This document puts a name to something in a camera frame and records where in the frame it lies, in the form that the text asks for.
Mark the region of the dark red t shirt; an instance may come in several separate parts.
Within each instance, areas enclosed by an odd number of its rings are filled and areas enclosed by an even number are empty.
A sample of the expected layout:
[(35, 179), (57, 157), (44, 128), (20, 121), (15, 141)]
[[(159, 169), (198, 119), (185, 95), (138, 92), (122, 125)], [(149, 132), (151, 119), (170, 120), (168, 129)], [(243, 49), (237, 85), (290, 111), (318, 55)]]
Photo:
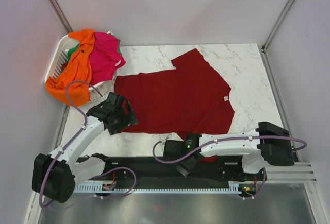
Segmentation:
[(171, 62), (173, 70), (117, 77), (114, 91), (138, 120), (124, 132), (227, 134), (235, 114), (228, 83), (197, 49)]

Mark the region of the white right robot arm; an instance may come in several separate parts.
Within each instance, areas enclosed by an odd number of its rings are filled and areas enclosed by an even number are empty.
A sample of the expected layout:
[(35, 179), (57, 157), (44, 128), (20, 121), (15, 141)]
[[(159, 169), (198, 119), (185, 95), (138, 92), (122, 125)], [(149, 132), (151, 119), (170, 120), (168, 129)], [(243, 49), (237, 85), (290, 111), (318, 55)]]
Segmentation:
[(187, 176), (200, 159), (223, 156), (241, 156), (236, 166), (237, 176), (249, 179), (266, 166), (293, 166), (295, 164), (289, 131), (270, 122), (259, 122), (257, 128), (236, 134), (190, 134), (184, 140), (183, 154), (198, 150), (175, 165)]

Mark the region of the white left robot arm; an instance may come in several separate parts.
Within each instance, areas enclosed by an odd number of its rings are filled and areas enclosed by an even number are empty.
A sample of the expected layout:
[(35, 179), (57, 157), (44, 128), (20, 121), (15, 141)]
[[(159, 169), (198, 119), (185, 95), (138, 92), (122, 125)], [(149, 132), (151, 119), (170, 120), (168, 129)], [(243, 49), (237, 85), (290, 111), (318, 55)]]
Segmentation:
[(138, 123), (127, 98), (117, 93), (109, 93), (104, 101), (81, 114), (83, 122), (76, 133), (49, 154), (41, 153), (34, 159), (32, 190), (40, 197), (64, 203), (79, 184), (96, 177), (109, 179), (113, 167), (104, 155), (83, 159), (82, 153), (104, 131), (115, 135)]

